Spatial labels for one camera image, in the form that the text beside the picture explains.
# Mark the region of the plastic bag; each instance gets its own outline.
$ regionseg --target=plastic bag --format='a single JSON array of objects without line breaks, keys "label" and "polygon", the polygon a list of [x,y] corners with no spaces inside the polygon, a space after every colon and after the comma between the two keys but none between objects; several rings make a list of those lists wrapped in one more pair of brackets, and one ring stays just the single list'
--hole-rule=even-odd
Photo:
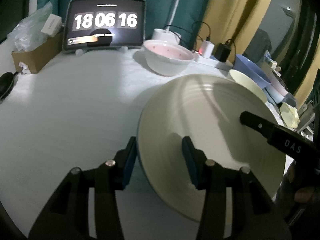
[{"label": "plastic bag", "polygon": [[280,113],[284,123],[289,128],[298,128],[300,119],[299,119],[298,111],[295,107],[292,107],[287,103],[282,103],[280,107]]},{"label": "plastic bag", "polygon": [[52,3],[47,2],[41,9],[21,20],[7,35],[15,52],[32,51],[47,41],[48,35],[41,30],[52,13]]}]

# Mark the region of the digital clock display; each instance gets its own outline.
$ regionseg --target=digital clock display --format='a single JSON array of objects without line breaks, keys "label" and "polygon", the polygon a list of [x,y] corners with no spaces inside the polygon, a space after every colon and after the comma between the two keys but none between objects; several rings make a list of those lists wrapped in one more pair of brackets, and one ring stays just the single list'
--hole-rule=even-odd
[{"label": "digital clock display", "polygon": [[71,0],[63,49],[141,46],[144,0]]}]

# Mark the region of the white box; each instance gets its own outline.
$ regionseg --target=white box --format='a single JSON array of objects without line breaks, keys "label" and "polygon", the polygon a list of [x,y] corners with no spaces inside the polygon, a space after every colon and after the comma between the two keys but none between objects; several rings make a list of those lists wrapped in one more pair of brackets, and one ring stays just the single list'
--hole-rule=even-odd
[{"label": "white box", "polygon": [[50,37],[54,37],[60,31],[61,26],[62,18],[58,15],[50,14],[41,32],[48,34]]}]

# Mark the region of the number 18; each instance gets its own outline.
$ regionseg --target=number 18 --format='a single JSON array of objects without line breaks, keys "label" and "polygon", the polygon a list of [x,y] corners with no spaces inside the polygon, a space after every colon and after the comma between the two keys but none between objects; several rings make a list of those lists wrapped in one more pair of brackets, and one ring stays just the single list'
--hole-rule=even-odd
[{"label": "number 18", "polygon": [[[79,14],[79,15],[75,18],[75,21],[77,21],[76,29],[80,29],[81,18],[82,18],[82,15],[81,15],[81,14]],[[84,27],[84,28],[90,28],[90,27],[92,26],[92,18],[93,18],[93,15],[92,15],[91,13],[87,13],[86,15],[84,15],[84,17],[83,17],[83,22],[82,22],[82,27]]]}]

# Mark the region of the blue bowl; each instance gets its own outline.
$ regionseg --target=blue bowl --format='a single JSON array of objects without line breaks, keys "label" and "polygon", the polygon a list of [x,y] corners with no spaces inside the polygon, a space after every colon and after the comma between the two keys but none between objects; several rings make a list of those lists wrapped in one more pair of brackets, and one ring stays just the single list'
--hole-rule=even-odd
[{"label": "blue bowl", "polygon": [[264,71],[251,60],[240,54],[236,55],[233,69],[238,70],[246,76],[250,77],[254,82],[258,84],[261,89],[264,89],[265,87],[271,85],[271,81],[264,73]]}]

